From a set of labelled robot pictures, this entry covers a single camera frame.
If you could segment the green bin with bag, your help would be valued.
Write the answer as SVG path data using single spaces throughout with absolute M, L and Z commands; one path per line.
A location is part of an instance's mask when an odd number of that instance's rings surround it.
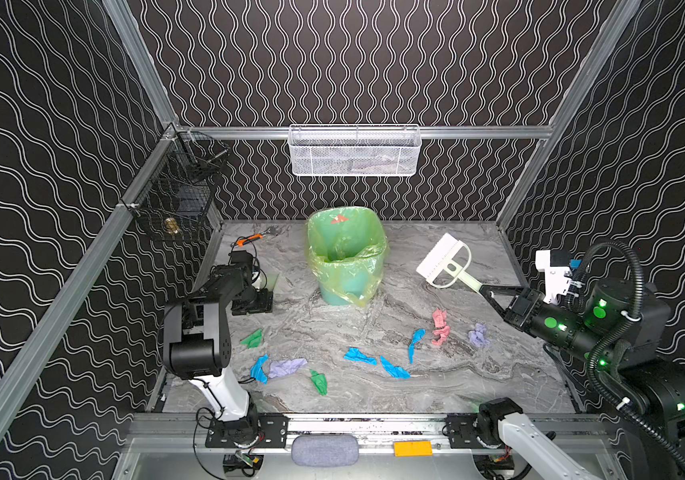
M 384 227 L 369 208 L 320 210 L 306 221 L 306 262 L 327 304 L 366 306 L 384 278 L 388 252 Z

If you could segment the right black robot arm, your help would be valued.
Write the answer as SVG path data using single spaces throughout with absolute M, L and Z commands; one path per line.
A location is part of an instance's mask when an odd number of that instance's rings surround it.
M 620 418 L 640 460 L 633 478 L 685 479 L 685 366 L 656 352 L 670 314 L 644 280 L 637 254 L 626 244 L 591 246 L 567 278 L 566 302 L 553 305 L 532 288 L 497 288 L 472 281 L 516 330 L 582 360 L 589 389 Z

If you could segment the pale green brush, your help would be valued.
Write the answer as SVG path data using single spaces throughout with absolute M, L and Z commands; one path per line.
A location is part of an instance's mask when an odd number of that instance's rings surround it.
M 467 273 L 471 262 L 472 253 L 468 245 L 446 233 L 418 264 L 416 272 L 437 289 L 450 288 L 460 282 L 479 293 L 482 283 Z

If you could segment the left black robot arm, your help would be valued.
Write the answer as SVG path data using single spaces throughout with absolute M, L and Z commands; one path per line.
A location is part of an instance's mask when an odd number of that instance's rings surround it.
M 208 428 L 240 448 L 260 440 L 258 410 L 236 379 L 228 320 L 272 312 L 274 294 L 262 281 L 262 266 L 246 250 L 210 269 L 202 287 L 168 307 L 162 328 L 162 364 L 208 402 Z

